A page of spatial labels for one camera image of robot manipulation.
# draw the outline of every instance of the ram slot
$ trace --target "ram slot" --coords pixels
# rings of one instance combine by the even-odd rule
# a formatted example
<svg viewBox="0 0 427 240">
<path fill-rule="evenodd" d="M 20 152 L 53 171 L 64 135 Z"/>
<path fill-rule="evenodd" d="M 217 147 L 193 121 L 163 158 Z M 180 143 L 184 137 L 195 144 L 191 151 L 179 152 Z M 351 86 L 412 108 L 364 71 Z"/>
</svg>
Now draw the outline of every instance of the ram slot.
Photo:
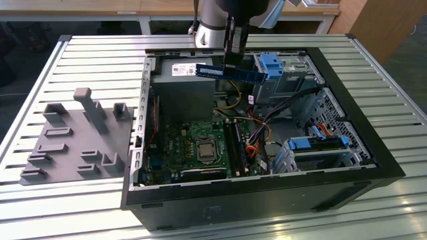
<svg viewBox="0 0 427 240">
<path fill-rule="evenodd" d="M 235 126 L 236 126 L 236 124 L 233 122 L 224 121 L 224 123 L 223 123 L 225 147 L 227 147 L 227 152 L 228 152 L 231 173 L 232 173 L 233 177 L 240 177 L 239 144 L 237 144 L 237 137 L 236 137 L 236 131 L 235 131 L 236 127 Z"/>
<path fill-rule="evenodd" d="M 239 123 L 235 124 L 235 135 L 237 140 L 237 148 L 239 148 L 239 170 L 240 175 L 245 175 L 248 170 L 248 159 L 247 159 L 247 152 L 245 152 L 245 143 L 241 139 L 241 130 L 239 127 Z"/>
</svg>

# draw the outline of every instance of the blue ram module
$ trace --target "blue ram module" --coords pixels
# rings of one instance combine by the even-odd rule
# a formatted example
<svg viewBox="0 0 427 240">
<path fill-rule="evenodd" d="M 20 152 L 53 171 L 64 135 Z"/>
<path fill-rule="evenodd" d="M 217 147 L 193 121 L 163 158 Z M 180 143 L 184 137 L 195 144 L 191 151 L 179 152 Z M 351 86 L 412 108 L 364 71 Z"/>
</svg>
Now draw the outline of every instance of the blue ram module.
<svg viewBox="0 0 427 240">
<path fill-rule="evenodd" d="M 267 74 L 257 71 L 245 71 L 228 68 L 228 74 L 223 74 L 223 67 L 204 64 L 195 65 L 195 75 L 209 79 L 235 80 L 248 84 L 260 84 L 265 82 Z"/>
</svg>

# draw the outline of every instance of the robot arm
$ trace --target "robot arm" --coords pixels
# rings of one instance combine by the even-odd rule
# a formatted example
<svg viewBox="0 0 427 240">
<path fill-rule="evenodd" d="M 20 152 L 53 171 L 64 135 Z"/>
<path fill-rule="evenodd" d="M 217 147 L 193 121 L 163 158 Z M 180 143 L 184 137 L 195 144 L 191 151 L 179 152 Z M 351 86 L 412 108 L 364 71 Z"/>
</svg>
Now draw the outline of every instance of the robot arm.
<svg viewBox="0 0 427 240">
<path fill-rule="evenodd" d="M 224 48 L 223 75 L 231 77 L 241 63 L 249 34 L 249 24 L 272 28 L 287 0 L 204 0 L 197 48 Z"/>
<path fill-rule="evenodd" d="M 249 34 L 249 20 L 268 9 L 268 0 L 216 0 L 219 8 L 228 13 L 224 35 L 224 69 L 235 69 L 243 60 Z"/>
</svg>

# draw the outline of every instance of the motherboard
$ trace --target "motherboard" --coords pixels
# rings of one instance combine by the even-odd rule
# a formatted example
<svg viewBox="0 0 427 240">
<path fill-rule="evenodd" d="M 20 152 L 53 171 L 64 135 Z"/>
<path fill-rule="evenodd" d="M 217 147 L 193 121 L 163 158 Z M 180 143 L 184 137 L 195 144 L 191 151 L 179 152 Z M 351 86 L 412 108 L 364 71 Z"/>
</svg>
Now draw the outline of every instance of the motherboard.
<svg viewBox="0 0 427 240">
<path fill-rule="evenodd" d="M 165 125 L 161 151 L 149 153 L 143 182 L 147 185 L 252 176 L 247 160 L 247 122 L 205 121 Z"/>
</svg>

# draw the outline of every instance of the aluminum slotted table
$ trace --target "aluminum slotted table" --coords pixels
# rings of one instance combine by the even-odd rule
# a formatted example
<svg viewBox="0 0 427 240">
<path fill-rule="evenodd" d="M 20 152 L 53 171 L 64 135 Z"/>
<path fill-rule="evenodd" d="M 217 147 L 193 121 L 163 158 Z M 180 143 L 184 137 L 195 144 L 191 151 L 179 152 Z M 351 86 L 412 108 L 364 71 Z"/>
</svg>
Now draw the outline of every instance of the aluminum slotted table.
<svg viewBox="0 0 427 240">
<path fill-rule="evenodd" d="M 46 103 L 73 102 L 92 89 L 104 108 L 137 107 L 145 49 L 195 48 L 185 35 L 63 36 L 0 146 L 0 239 L 400 239 L 427 232 L 427 117 L 356 39 L 344 35 L 252 35 L 248 47 L 319 47 L 405 178 L 343 208 L 148 232 L 120 210 L 123 178 L 18 185 Z"/>
</svg>

